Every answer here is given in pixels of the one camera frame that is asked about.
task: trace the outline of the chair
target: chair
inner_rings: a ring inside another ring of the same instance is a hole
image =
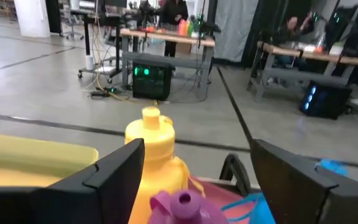
[[[80,37],[80,40],[84,39],[84,35],[79,33],[79,32],[75,32],[74,31],[74,26],[76,25],[80,25],[80,22],[79,20],[76,18],[76,16],[73,16],[71,13],[70,13],[70,7],[65,5],[64,6],[64,16],[66,18],[66,25],[68,25],[69,27],[71,27],[71,31],[68,31],[68,32],[64,32],[63,33],[63,36],[66,37],[66,39],[69,39],[70,37],[72,39],[74,39],[74,37],[77,35]]]

